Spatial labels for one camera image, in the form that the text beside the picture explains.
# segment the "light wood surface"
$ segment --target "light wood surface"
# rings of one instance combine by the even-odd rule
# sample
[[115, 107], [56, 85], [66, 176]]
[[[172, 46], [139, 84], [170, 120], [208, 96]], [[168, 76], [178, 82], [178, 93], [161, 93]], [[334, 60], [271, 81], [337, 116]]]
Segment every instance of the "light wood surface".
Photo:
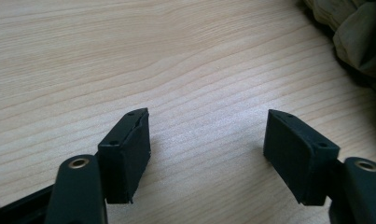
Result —
[[298, 0], [0, 1], [0, 205], [148, 107], [152, 158], [110, 223], [328, 223], [266, 162], [267, 111], [376, 161], [376, 94]]

